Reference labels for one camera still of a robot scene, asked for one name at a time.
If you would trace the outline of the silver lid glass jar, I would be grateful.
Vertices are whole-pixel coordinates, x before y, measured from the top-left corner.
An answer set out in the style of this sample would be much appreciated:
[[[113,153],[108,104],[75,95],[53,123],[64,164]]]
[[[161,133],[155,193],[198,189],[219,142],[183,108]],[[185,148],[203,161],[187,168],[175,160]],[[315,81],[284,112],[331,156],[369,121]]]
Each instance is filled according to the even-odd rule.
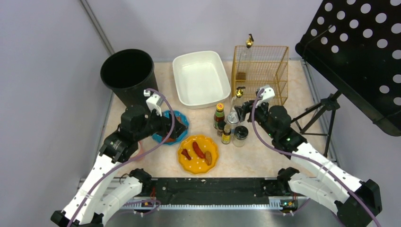
[[[227,122],[227,125],[231,129],[231,133],[234,134],[235,128],[239,125],[239,118],[238,118],[238,114],[236,113],[236,111],[231,111],[228,114],[226,122]]]

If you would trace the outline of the small yellow label bottle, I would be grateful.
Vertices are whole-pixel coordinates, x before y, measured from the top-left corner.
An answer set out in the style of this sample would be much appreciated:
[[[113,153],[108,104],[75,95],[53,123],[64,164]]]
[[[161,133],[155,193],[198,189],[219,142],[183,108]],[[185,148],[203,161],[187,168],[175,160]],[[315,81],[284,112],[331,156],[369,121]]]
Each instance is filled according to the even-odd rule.
[[[223,129],[223,134],[221,136],[221,142],[223,144],[229,144],[231,141],[231,126],[226,124]]]

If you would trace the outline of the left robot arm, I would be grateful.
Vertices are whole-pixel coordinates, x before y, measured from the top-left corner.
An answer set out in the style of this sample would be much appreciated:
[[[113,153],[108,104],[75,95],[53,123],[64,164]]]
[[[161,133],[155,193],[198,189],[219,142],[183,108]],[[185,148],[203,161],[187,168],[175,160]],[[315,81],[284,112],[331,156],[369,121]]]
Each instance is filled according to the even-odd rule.
[[[160,135],[164,142],[174,141],[186,129],[187,126],[175,115],[147,111],[140,105],[126,108],[117,130],[104,140],[79,192],[64,209],[52,214],[51,221],[59,227],[104,227],[150,181],[147,172],[135,169],[120,186],[105,195],[119,166],[128,163],[132,155],[139,156],[139,142],[154,134]]]

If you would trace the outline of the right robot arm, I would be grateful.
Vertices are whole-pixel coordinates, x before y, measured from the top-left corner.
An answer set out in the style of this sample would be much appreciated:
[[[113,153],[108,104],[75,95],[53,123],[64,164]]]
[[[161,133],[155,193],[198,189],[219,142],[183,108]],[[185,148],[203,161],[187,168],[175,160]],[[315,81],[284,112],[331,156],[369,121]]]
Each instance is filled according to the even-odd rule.
[[[316,179],[308,180],[291,170],[284,178],[291,191],[300,193],[336,214],[346,227],[380,226],[377,215],[382,211],[380,188],[369,179],[363,181],[318,152],[307,139],[291,127],[291,117],[283,106],[247,101],[235,106],[239,120],[248,116],[257,138],[268,148],[285,155],[307,169]],[[267,144],[255,128],[259,125],[272,139]]]

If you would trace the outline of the glass bottle brown contents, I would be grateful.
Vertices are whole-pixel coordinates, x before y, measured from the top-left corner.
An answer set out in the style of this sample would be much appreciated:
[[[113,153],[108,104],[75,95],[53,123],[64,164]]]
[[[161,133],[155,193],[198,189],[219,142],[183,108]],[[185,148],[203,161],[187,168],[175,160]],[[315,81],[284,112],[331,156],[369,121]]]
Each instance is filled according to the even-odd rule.
[[[245,81],[249,74],[250,65],[253,60],[252,46],[254,38],[252,34],[248,34],[248,39],[245,42],[245,49],[241,51],[239,61],[237,64],[237,72],[235,79],[238,81]]]

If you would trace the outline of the glass oil bottle gold spout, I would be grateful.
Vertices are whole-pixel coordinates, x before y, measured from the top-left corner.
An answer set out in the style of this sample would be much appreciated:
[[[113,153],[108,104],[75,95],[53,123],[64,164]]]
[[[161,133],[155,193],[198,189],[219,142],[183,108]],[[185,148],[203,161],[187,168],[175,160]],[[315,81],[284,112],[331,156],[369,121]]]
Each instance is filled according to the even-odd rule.
[[[243,103],[242,97],[244,95],[244,89],[245,89],[244,86],[240,86],[240,87],[236,88],[236,90],[234,92],[234,96],[232,97],[232,100],[231,100],[230,112],[235,112],[236,106],[239,106],[239,107],[242,106],[242,103]]]

